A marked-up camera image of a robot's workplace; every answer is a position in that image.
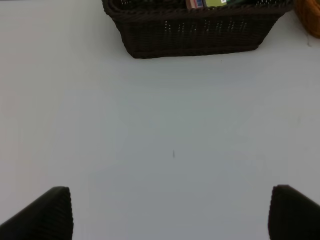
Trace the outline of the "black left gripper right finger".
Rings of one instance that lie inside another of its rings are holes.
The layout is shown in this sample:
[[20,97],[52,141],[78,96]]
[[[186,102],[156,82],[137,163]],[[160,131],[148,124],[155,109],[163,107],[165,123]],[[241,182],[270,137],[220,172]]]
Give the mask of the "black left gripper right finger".
[[274,186],[267,228],[271,240],[318,240],[320,205],[290,185]]

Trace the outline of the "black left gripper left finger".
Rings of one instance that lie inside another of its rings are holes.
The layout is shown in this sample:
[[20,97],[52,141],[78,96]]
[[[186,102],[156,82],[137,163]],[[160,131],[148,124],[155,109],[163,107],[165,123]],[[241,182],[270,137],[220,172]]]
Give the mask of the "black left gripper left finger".
[[71,240],[70,188],[55,186],[0,225],[2,240]]

